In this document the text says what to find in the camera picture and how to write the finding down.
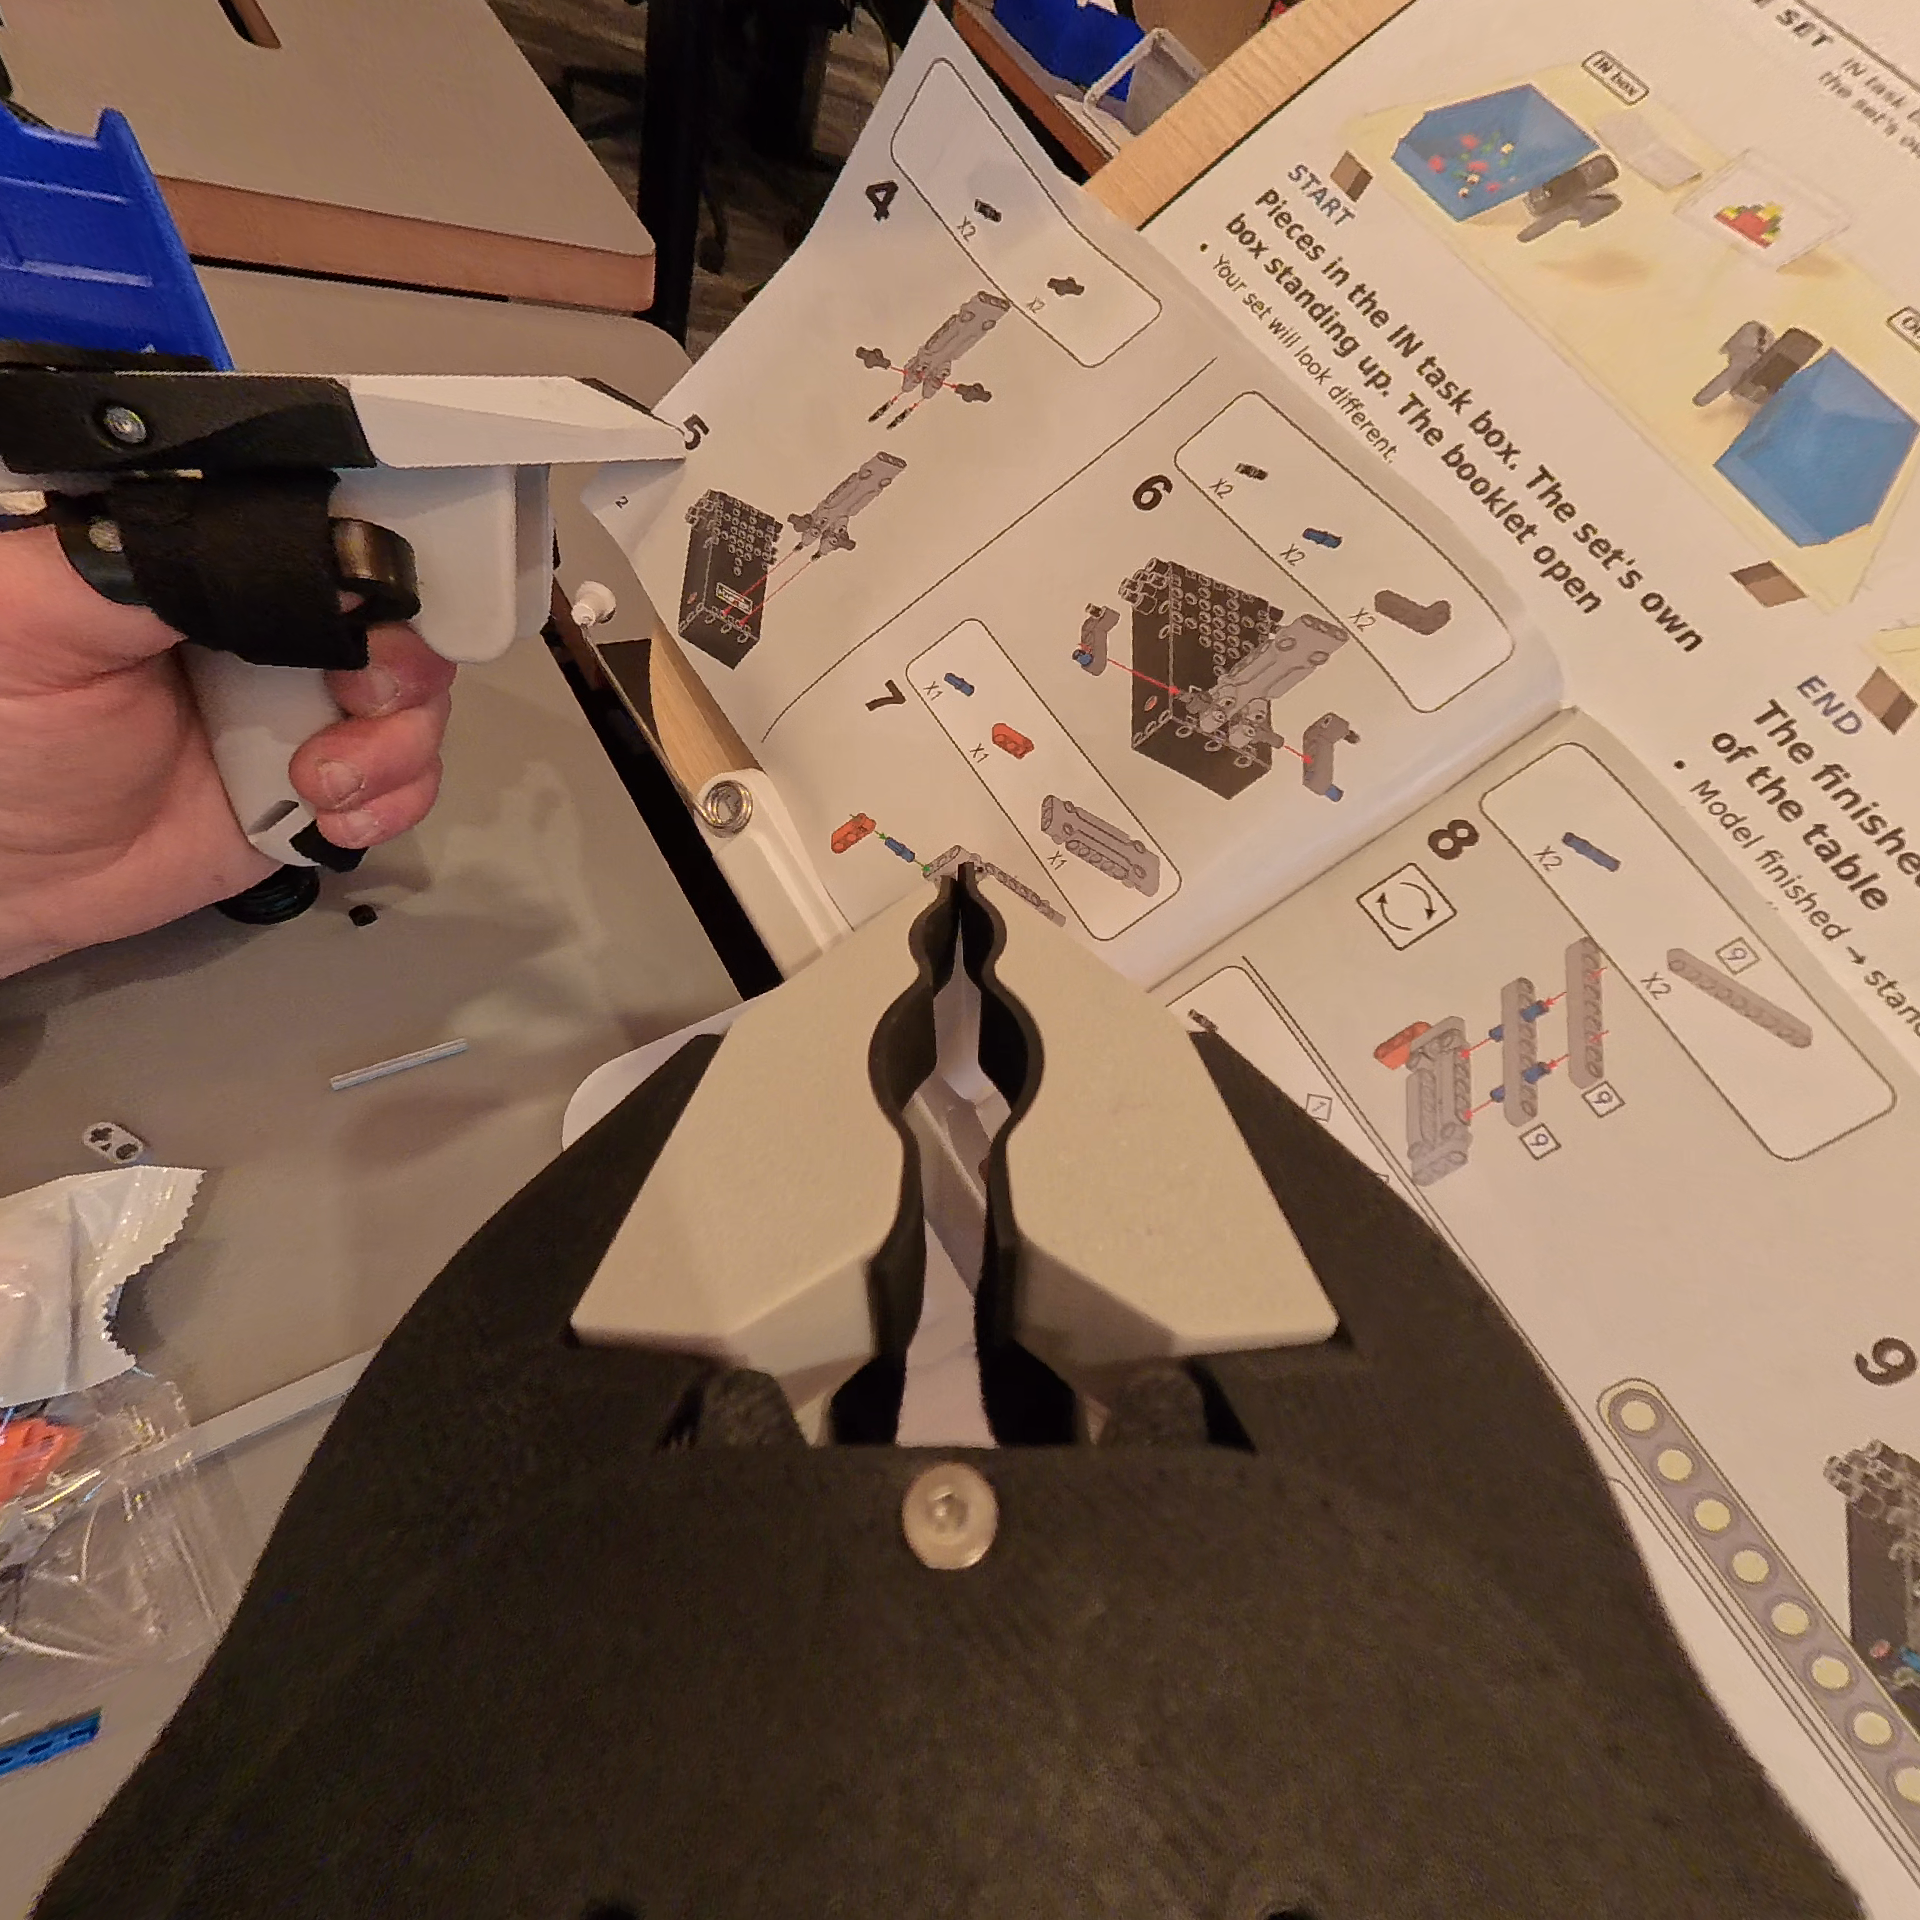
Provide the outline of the clear plastic box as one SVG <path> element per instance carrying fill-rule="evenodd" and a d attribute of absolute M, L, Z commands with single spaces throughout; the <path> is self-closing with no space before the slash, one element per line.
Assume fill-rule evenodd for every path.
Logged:
<path fill-rule="evenodd" d="M 1144 132 L 1207 64 L 1179 53 L 1179 34 L 1139 34 L 1067 114 L 1103 153 Z"/>

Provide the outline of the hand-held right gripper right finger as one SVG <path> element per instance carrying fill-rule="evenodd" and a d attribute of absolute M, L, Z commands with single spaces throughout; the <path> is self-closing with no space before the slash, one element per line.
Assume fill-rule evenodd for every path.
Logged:
<path fill-rule="evenodd" d="M 957 873 L 957 959 L 975 1069 L 1011 1101 L 989 1153 L 989 1341 L 1029 1363 L 1325 1341 L 1334 1304 L 1198 1036 L 996 873 Z"/>

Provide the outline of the torn clear plastic bag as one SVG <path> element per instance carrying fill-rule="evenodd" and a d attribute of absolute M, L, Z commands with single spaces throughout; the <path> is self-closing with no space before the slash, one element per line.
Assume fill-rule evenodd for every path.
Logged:
<path fill-rule="evenodd" d="M 0 1699 L 75 1699 L 227 1620 L 190 1400 L 108 1341 L 201 1174 L 71 1174 L 0 1205 Z"/>

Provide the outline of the white instruction booklet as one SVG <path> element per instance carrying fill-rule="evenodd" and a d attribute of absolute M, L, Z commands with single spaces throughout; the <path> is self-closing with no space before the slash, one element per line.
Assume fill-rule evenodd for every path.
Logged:
<path fill-rule="evenodd" d="M 1249 1055 L 1506 1304 L 1715 1699 L 1920 1908 L 1920 1069 L 1520 588 L 920 26 L 814 236 L 606 486 L 869 930 L 975 869 Z"/>

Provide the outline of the white stand base board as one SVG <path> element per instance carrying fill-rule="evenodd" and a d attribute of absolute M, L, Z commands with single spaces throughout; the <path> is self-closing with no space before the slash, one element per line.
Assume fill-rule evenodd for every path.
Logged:
<path fill-rule="evenodd" d="M 589 1069 L 565 1109 L 565 1149 L 574 1149 L 692 1036 L 725 1036 L 739 1012 L 744 1003 Z M 902 1448 L 996 1448 L 989 1400 L 975 1400 L 975 1304 L 968 1304 L 968 1277 L 949 1262 L 949 1247 L 934 1241 L 934 1225 L 930 1225 L 930 1307 L 920 1307 L 909 1376 L 902 1376 Z"/>

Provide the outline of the grey axle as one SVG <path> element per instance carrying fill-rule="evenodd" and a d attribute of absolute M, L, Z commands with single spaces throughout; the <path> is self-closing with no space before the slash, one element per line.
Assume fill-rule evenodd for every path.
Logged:
<path fill-rule="evenodd" d="M 336 1099 L 398 1080 L 398 1069 L 431 1069 L 431 1066 L 461 1066 L 461 1055 L 469 1055 L 469 1036 L 414 1046 L 414 1055 L 391 1055 L 391 1066 L 368 1066 L 368 1069 L 336 1069 Z"/>

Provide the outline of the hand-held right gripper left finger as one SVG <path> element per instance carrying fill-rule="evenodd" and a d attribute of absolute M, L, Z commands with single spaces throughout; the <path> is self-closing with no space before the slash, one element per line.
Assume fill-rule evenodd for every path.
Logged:
<path fill-rule="evenodd" d="M 574 1331 L 727 1371 L 902 1363 L 930 1307 L 909 1099 L 934 1069 L 949 885 L 753 992 L 679 1101 Z"/>

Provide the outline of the blue plastic bin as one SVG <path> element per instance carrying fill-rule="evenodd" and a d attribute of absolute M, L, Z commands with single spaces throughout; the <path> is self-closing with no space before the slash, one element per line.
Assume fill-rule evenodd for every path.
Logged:
<path fill-rule="evenodd" d="M 0 340 L 165 350 L 227 377 L 201 282 L 116 114 L 93 132 L 0 114 Z"/>

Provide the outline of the person's left hand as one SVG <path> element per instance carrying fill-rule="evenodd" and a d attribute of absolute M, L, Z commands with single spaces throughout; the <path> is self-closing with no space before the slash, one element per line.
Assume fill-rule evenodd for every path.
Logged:
<path fill-rule="evenodd" d="M 447 664 L 414 626 L 375 626 L 368 673 L 323 687 L 338 722 L 289 757 L 289 781 L 323 843 L 398 843 L 445 789 Z M 0 979 L 264 873 L 178 676 L 178 626 L 101 600 L 48 526 L 0 534 Z"/>

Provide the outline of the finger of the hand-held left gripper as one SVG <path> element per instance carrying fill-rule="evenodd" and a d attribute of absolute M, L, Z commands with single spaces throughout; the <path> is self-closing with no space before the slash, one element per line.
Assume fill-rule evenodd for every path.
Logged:
<path fill-rule="evenodd" d="M 495 664 L 553 612 L 553 465 L 679 458 L 679 421 L 574 377 L 353 377 L 375 465 L 353 516 L 406 534 L 414 639 Z"/>

